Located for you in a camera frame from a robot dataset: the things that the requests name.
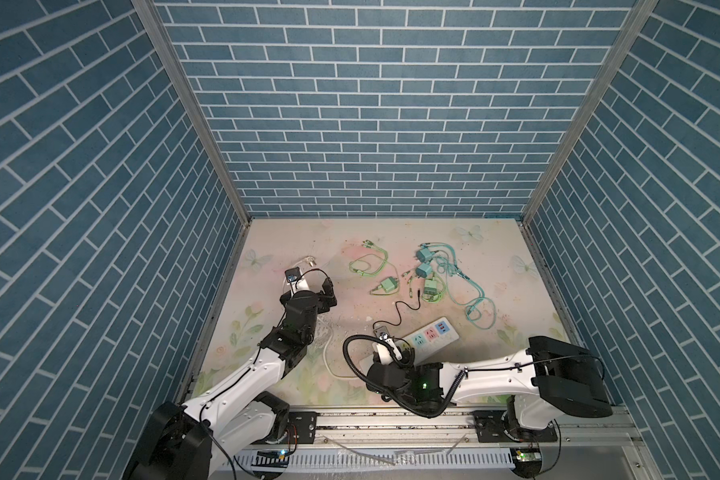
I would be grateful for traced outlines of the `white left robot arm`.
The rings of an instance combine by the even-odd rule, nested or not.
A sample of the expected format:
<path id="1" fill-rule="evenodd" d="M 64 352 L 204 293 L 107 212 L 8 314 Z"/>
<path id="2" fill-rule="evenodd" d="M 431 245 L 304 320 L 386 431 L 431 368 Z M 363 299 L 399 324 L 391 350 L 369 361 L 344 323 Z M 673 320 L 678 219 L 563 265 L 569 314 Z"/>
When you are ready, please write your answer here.
<path id="1" fill-rule="evenodd" d="M 257 441 L 279 439 L 290 405 L 268 389 L 290 373 L 314 340 L 317 317 L 337 305 L 333 284 L 281 295 L 281 321 L 251 358 L 219 385 L 183 404 L 167 401 L 148 418 L 124 479 L 207 479 Z"/>

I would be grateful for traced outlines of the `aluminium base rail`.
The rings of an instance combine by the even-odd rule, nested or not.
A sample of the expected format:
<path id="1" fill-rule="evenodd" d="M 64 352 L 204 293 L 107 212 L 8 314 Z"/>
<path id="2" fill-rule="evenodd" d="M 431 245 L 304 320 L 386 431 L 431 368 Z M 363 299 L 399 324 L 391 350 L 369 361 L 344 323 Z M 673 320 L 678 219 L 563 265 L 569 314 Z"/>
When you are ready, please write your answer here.
<path id="1" fill-rule="evenodd" d="M 631 416 L 564 416 L 527 436 L 502 413 L 455 408 L 434 419 L 399 408 L 295 408 L 256 402 L 227 427 L 168 404 L 150 419 L 128 479 L 656 479 Z"/>

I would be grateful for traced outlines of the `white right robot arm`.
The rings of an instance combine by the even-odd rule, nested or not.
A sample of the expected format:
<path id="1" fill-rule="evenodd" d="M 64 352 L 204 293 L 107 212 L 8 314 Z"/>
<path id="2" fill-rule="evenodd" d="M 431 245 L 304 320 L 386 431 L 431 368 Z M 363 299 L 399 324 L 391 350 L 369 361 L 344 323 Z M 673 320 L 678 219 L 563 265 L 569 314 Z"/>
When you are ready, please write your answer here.
<path id="1" fill-rule="evenodd" d="M 391 361 L 374 361 L 361 370 L 349 352 L 355 341 L 378 345 Z M 351 335 L 342 344 L 348 367 L 369 391 L 423 418 L 436 418 L 462 400 L 507 395 L 504 428 L 510 438 L 521 441 L 563 415 L 597 419 L 613 414 L 601 359 L 551 337 L 533 336 L 514 354 L 470 363 L 416 365 L 413 351 L 400 358 L 398 352 L 393 343 L 370 335 Z"/>

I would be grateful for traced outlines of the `white power strip colourful sockets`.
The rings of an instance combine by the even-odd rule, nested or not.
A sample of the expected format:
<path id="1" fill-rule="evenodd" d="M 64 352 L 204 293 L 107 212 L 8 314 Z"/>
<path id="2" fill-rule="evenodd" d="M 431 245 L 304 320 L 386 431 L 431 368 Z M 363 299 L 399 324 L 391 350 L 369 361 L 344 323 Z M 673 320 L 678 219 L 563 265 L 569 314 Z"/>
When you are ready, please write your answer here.
<path id="1" fill-rule="evenodd" d="M 424 363 L 428 358 L 459 339 L 458 333 L 446 317 L 441 317 L 404 337 L 395 337 L 390 332 L 389 334 L 394 339 L 394 354 L 398 359 L 400 359 L 400 354 L 397 352 L 397 342 L 407 341 L 414 348 L 415 360 L 413 365 Z M 366 372 L 374 364 L 374 354 L 376 353 L 377 345 L 379 344 L 373 342 L 372 347 L 374 350 L 372 354 L 360 361 L 359 368 L 363 372 Z"/>

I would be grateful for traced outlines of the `light green charger with prongs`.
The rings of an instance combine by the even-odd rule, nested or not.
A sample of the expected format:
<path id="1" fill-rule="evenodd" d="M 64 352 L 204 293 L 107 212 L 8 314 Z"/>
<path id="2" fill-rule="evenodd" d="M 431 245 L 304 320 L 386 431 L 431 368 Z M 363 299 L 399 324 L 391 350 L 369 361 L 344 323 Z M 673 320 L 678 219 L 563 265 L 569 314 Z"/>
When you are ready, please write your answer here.
<path id="1" fill-rule="evenodd" d="M 399 291 L 399 280 L 396 277 L 386 277 L 380 281 L 380 283 L 374 287 L 370 294 L 374 296 L 389 296 L 394 295 Z"/>

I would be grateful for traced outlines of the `teal charger adapter upper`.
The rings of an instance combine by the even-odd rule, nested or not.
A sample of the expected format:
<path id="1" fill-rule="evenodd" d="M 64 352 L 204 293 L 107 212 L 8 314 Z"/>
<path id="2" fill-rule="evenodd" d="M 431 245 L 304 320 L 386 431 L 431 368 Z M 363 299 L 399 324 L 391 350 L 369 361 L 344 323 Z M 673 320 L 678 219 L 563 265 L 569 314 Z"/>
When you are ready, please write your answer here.
<path id="1" fill-rule="evenodd" d="M 422 264 L 429 264 L 432 262 L 435 252 L 430 248 L 423 246 L 417 250 L 415 256 Z"/>

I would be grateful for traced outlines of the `light green charger adapter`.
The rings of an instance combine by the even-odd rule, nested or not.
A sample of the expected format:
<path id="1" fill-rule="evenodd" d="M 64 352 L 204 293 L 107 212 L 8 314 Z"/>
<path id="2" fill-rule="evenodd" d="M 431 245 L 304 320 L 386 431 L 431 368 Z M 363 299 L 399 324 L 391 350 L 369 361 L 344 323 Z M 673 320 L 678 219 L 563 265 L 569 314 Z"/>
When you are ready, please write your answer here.
<path id="1" fill-rule="evenodd" d="M 435 279 L 427 279 L 424 281 L 422 289 L 422 297 L 425 301 L 434 303 L 441 297 L 440 283 Z"/>

